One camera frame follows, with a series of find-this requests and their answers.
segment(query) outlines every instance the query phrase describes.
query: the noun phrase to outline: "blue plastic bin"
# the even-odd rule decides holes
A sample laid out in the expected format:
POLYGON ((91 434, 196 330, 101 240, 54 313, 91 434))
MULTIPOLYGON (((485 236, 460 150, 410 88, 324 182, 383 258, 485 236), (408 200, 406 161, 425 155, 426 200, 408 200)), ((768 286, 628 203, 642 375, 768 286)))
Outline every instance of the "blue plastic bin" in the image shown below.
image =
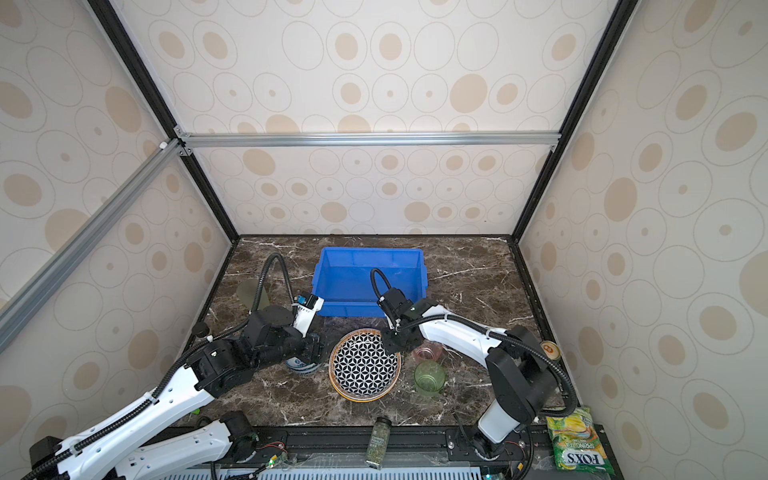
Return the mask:
MULTIPOLYGON (((371 287, 372 268, 414 303, 427 294, 427 267, 418 248, 325 247, 312 278, 312 293, 325 300, 318 315, 384 317, 371 287)), ((376 285, 380 293, 387 290, 378 275, 376 285)))

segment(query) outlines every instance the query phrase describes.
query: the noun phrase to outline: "green glass cup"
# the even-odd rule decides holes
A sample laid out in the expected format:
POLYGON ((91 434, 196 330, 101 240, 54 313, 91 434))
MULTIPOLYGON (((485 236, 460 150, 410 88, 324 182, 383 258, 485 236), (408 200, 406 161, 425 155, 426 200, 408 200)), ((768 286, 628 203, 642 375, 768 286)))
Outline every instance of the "green glass cup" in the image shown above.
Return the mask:
POLYGON ((424 360, 413 374, 416 392, 425 397, 438 395, 445 386, 445 369, 435 360, 424 360))

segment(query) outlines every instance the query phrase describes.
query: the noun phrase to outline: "brown marble surface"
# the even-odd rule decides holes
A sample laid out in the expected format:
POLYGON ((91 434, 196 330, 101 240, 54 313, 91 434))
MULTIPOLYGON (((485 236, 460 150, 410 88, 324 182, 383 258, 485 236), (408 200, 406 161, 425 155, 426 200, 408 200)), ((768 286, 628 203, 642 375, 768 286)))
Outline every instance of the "brown marble surface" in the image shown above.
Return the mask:
MULTIPOLYGON (((424 251, 429 286, 427 295, 459 315, 491 326, 515 324, 538 336, 519 275, 505 239, 491 237, 251 237, 243 238, 210 306, 206 322, 214 333, 241 322, 248 309, 237 299, 238 284, 258 277, 270 253, 286 259, 293 291, 312 289, 312 276, 323 247, 420 248, 424 251)), ((272 303, 287 306, 280 268, 275 264, 266 282, 272 303)), ((377 416, 395 425, 451 425, 453 413, 472 424, 494 399, 487 371, 460 353, 446 351, 441 364, 447 372, 443 393, 425 399, 414 390, 415 362, 403 355, 395 388, 379 400, 355 403, 331 386, 327 356, 343 335, 358 328, 383 329, 374 318, 317 317, 326 344, 325 362, 311 376, 302 377, 283 364, 261 370, 246 385, 203 407, 201 415, 216 419, 230 410, 243 410, 254 425, 371 425, 377 416)), ((559 395, 548 406, 562 405, 559 395)), ((188 415, 177 425, 194 424, 188 415)))

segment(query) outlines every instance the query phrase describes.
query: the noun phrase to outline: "green and yellow candy bag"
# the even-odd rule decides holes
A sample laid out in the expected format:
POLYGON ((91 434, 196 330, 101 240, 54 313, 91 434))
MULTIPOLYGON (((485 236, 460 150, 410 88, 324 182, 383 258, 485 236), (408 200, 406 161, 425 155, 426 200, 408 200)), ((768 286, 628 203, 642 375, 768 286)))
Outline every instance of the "green and yellow candy bag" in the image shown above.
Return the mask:
POLYGON ((614 474, 588 407, 578 408, 561 419, 547 417, 547 427, 558 470, 614 474))

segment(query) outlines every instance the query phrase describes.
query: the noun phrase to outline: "patterned wallpaper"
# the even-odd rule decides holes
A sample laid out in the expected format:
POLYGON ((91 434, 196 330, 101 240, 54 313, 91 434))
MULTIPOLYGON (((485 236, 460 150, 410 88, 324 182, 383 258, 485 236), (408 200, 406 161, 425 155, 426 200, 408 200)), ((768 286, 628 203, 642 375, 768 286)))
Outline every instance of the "patterned wallpaper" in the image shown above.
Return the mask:
POLYGON ((171 161, 0 356, 3 480, 28 472, 31 444, 107 418, 176 359, 230 245, 182 172, 171 161))
POLYGON ((195 133, 558 130, 615 0, 113 0, 195 133))
POLYGON ((198 148, 241 234, 507 233, 548 145, 198 148))
POLYGON ((522 242, 638 480, 765 478, 768 2, 648 0, 522 242))
POLYGON ((75 0, 0 2, 0 308, 165 136, 75 0))

